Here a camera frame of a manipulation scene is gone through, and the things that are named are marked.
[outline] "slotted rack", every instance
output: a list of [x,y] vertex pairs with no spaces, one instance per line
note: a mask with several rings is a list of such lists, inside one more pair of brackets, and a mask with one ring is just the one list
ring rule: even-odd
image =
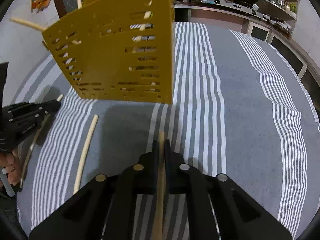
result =
[[83,0],[43,31],[81,98],[172,103],[171,0]]

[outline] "metal screw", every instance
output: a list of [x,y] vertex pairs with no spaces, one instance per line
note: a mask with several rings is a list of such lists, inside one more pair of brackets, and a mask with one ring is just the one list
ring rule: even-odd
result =
[[106,176],[103,175],[103,174],[99,174],[96,176],[96,181],[97,182],[102,182],[102,181],[105,181],[106,180]]
[[179,168],[180,168],[180,170],[182,170],[182,171],[187,171],[187,170],[190,169],[190,166],[189,166],[188,164],[183,163],[183,164],[181,164],[181,165],[179,166]]
[[133,166],[133,169],[134,169],[135,171],[142,171],[143,168],[144,168],[144,167],[143,167],[142,164],[136,164],[136,165]]
[[222,182],[227,181],[227,179],[228,179],[228,176],[226,174],[221,173],[218,175],[218,180]]

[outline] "gray striped tablecloth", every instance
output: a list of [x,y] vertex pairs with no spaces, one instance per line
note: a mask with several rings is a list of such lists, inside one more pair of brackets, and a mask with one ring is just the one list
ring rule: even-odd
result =
[[[216,26],[175,26],[173,104],[82,100],[52,56],[25,78],[13,102],[65,94],[38,140],[22,192],[27,234],[72,196],[94,114],[99,121],[81,185],[121,173],[151,150],[164,130],[172,149],[204,174],[225,172],[294,238],[319,208],[320,128],[311,99],[270,44]],[[30,140],[21,147],[23,160]],[[139,195],[133,238],[150,239],[155,198]],[[165,199],[164,239],[189,238],[185,195]]]

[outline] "gas stove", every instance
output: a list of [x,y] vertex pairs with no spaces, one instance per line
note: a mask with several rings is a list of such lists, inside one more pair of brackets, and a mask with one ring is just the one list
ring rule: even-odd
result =
[[190,2],[195,3],[204,3],[213,7],[225,7],[226,9],[232,10],[232,11],[238,11],[242,12],[246,15],[257,17],[259,19],[263,19],[263,15],[260,12],[257,12],[253,10],[251,7],[252,5],[246,4],[241,5],[234,2],[230,2],[227,0],[189,0]]

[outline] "human hand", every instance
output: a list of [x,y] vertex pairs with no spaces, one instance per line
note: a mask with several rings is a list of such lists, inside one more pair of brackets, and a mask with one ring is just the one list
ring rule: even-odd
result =
[[17,185],[21,179],[21,168],[18,158],[18,149],[14,149],[12,154],[0,153],[0,167],[5,167],[8,173],[8,181],[12,185]]

